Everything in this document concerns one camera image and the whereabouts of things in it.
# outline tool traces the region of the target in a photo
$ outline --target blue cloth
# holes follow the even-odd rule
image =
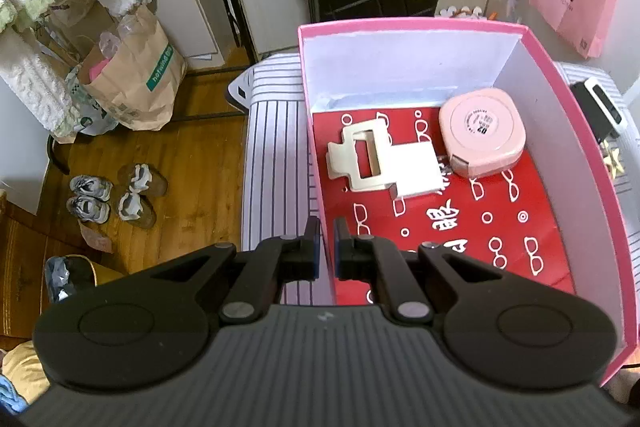
[[[7,377],[0,376],[0,405],[11,414],[20,414],[27,409],[26,400],[15,390]]]

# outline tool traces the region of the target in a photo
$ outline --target yellow star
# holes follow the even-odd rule
[[[625,169],[623,168],[622,163],[620,163],[620,149],[612,149],[606,140],[602,142],[602,149],[606,152],[606,155],[604,156],[604,165],[607,166],[611,179],[615,180],[618,174],[625,173]]]

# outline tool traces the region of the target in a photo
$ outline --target black trash bag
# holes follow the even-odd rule
[[[82,257],[51,257],[44,265],[44,278],[53,304],[95,287],[91,264]]]

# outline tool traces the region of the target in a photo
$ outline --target brown paper bag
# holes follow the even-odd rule
[[[140,7],[135,17],[135,28],[122,39],[100,75],[91,82],[89,70],[104,60],[98,46],[94,46],[78,78],[121,124],[134,131],[157,131],[171,120],[186,64],[146,7]],[[117,35],[116,29],[111,33]]]

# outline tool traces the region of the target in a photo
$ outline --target sneaker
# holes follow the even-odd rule
[[[114,201],[121,220],[145,230],[155,225],[156,213],[149,202],[137,192],[127,187],[119,187]]]
[[[109,201],[113,183],[98,176],[76,176],[69,183],[78,196],[92,196],[100,201]]]
[[[101,225],[109,219],[111,207],[92,196],[75,196],[66,202],[66,209],[80,221],[91,221]]]
[[[118,181],[131,192],[145,196],[164,196],[168,183],[153,166],[146,163],[125,165],[118,171]]]

